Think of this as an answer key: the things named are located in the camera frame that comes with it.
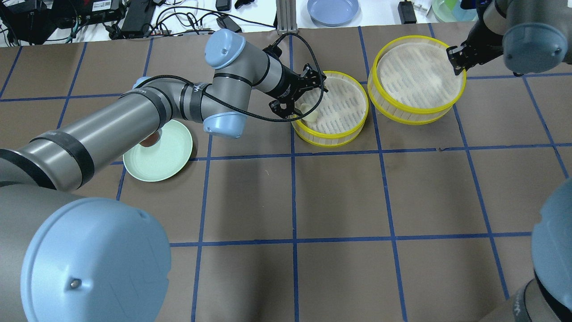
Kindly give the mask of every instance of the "white surface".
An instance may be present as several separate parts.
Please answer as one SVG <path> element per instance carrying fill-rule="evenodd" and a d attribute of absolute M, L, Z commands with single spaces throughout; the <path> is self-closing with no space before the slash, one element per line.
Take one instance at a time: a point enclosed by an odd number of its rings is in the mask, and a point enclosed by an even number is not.
<path fill-rule="evenodd" d="M 324 134 L 341 134 L 347 132 L 363 120 L 368 107 L 367 98 L 362 92 L 362 86 L 346 76 L 324 72 L 327 76 L 324 85 L 328 89 L 320 105 L 315 122 L 303 119 L 306 126 L 316 132 Z M 302 95 L 296 101 L 296 107 L 303 109 L 304 103 L 313 107 L 320 97 L 320 89 L 315 88 Z"/>
<path fill-rule="evenodd" d="M 9 0 L 6 3 L 14 4 L 17 2 L 21 2 L 23 0 Z M 173 3 L 175 0 L 168 0 L 169 3 Z M 51 1 L 45 1 L 48 7 L 51 7 Z M 239 10 L 234 8 L 234 3 L 236 0 L 231 1 L 231 10 L 226 11 L 226 13 L 237 15 L 241 18 L 262 22 L 266 24 L 273 24 L 274 17 L 276 15 L 276 1 L 275 0 L 255 0 L 250 5 L 242 6 Z M 296 1 L 296 20 L 298 24 L 298 28 L 331 28 L 326 27 L 323 25 L 316 24 L 312 21 L 308 14 L 308 10 L 306 8 L 307 0 L 297 0 Z M 216 10 L 215 8 L 216 0 L 185 0 L 181 5 L 185 6 L 198 6 L 206 9 Z M 374 26 L 374 25 L 398 25 L 401 23 L 399 20 L 399 14 L 397 12 L 397 5 L 399 0 L 359 0 L 360 3 L 360 10 L 358 11 L 356 17 L 349 23 L 340 26 L 340 27 L 356 27 L 356 26 Z M 155 9 L 155 15 L 152 19 L 152 24 L 155 24 L 157 21 L 157 16 L 159 12 L 169 7 L 167 4 L 162 5 L 161 7 L 157 7 Z M 191 9 L 177 9 L 177 12 L 191 12 L 200 18 L 204 13 L 197 10 Z M 415 10 L 415 14 L 417 16 L 418 23 L 426 23 L 426 22 L 437 22 L 435 15 L 433 14 L 432 10 L 429 12 L 427 16 L 423 13 Z M 272 30 L 272 28 L 253 25 L 250 23 L 246 23 L 243 21 L 239 21 L 235 19 L 235 22 L 238 23 L 239 26 L 242 27 L 244 32 L 262 32 Z M 172 30 L 174 33 L 183 32 L 188 30 L 188 27 L 183 27 L 179 23 L 176 17 L 172 17 L 166 22 L 167 27 Z M 204 19 L 204 27 L 211 28 L 213 30 L 219 30 L 219 26 L 216 23 L 216 17 L 210 15 Z M 69 36 L 70 29 L 56 29 L 54 33 L 50 36 L 49 39 L 60 39 Z M 105 28 L 99 23 L 97 25 L 89 25 L 85 26 L 78 34 L 76 39 L 73 42 L 84 42 L 84 41 L 103 41 L 109 40 L 108 32 Z M 58 42 L 47 42 L 46 44 L 56 44 L 56 43 L 63 43 L 63 41 Z M 0 46 L 5 47 L 7 44 L 4 42 L 3 37 L 0 37 Z"/>
<path fill-rule="evenodd" d="M 463 86 L 463 76 L 455 75 L 438 44 L 410 42 L 391 49 L 379 60 L 378 75 L 391 97 L 416 108 L 446 105 Z"/>
<path fill-rule="evenodd" d="M 134 178 L 156 182 L 174 176 L 189 161 L 193 138 L 182 123 L 171 120 L 161 128 L 161 138 L 150 147 L 137 144 L 123 154 L 127 172 Z"/>

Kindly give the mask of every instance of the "blue plate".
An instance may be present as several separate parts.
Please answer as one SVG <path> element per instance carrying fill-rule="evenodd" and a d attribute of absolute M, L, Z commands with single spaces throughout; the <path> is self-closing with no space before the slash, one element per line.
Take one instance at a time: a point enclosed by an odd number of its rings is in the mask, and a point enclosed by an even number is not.
<path fill-rule="evenodd" d="M 308 0 L 308 13 L 313 20 L 326 26 L 341 26 L 355 17 L 358 0 Z"/>

